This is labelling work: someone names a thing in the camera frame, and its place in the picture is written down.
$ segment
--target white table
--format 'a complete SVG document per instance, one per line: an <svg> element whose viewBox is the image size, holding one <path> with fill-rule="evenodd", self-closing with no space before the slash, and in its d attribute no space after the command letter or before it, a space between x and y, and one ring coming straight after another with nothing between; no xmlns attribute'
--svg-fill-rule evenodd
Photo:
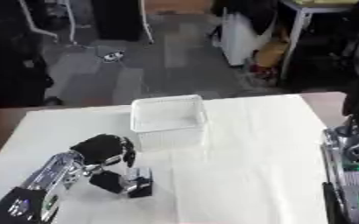
<svg viewBox="0 0 359 224"><path fill-rule="evenodd" d="M296 11L294 24L292 26L292 32L290 34L290 45L285 54L283 60L283 66L281 70L281 79L284 81L287 78L287 69L290 66L292 54L294 53L295 47L298 44L300 34L303 29L312 21L312 15L317 13L337 13L344 12L351 9L352 4L340 3L340 4L326 4L326 3L304 3L299 4L293 0L280 0L280 2L292 10Z"/></svg>
<svg viewBox="0 0 359 224"><path fill-rule="evenodd" d="M119 199L81 183L56 223L327 224L324 124L297 95L205 101L202 147L139 153L152 197ZM31 112L0 152L0 199L54 153L94 135L127 136L130 107Z"/></svg>

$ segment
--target metal frame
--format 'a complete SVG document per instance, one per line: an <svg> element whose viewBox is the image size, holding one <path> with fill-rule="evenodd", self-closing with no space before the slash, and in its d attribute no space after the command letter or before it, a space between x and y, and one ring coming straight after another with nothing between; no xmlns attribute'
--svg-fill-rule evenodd
<svg viewBox="0 0 359 224"><path fill-rule="evenodd" d="M36 33L39 33L39 34L42 34L42 35L50 36L50 37L54 38L55 41L58 41L59 35L57 33L39 29L35 25L35 22L32 19L32 15L30 13L30 10L28 9L28 5L25 2L25 0L18 0L18 1L20 3L20 6L22 7L23 13L25 14L25 18L27 19L27 23L28 23L28 25L30 27L30 30L32 32L36 32ZM58 4L64 4L67 7L67 14L69 16L69 22L70 22L70 25L71 25L70 33L69 33L69 41L72 42L72 44L77 45L76 41L74 41L74 35L76 33L76 22L75 22L75 19L74 19L74 13L72 11L70 0L61 1L61 3L57 1L57 3Z"/></svg>
<svg viewBox="0 0 359 224"><path fill-rule="evenodd" d="M351 9L352 5L319 3L298 4L293 0L280 0L280 2L292 10L297 11L297 15L295 16L295 21L292 26L292 32L290 34L290 45L285 54L282 70L280 73L280 79L285 81L287 79L287 70L290 66L292 54L297 47L300 34L302 33L302 30L306 29L310 25L310 22L312 21L312 15L316 13L338 13L348 11Z"/></svg>

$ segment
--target robotic arm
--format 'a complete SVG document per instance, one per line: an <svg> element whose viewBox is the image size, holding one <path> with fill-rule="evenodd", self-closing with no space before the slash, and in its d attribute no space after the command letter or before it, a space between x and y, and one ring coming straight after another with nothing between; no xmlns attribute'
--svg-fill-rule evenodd
<svg viewBox="0 0 359 224"><path fill-rule="evenodd" d="M133 168L136 152L128 138L100 135L54 155L22 185L0 200L1 224L49 224L79 179L112 193L130 198L150 196L149 169ZM122 176L105 167L124 161L129 170Z"/></svg>
<svg viewBox="0 0 359 224"><path fill-rule="evenodd" d="M324 192L331 224L359 224L359 79L348 92L343 114L348 120L341 127L323 133Z"/></svg>

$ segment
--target white box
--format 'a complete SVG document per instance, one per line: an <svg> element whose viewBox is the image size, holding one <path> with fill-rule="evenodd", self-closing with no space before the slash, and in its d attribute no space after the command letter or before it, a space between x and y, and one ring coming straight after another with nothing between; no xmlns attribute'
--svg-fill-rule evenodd
<svg viewBox="0 0 359 224"><path fill-rule="evenodd" d="M201 145L206 122L202 99L196 94L132 103L130 128L140 139L141 151Z"/></svg>

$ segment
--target clear plastic tray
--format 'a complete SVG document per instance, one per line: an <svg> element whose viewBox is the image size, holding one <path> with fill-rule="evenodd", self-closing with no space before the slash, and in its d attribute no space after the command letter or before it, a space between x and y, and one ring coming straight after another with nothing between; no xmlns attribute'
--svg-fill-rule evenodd
<svg viewBox="0 0 359 224"><path fill-rule="evenodd" d="M130 128L142 151L167 150L201 144L207 122L199 95L136 100Z"/></svg>

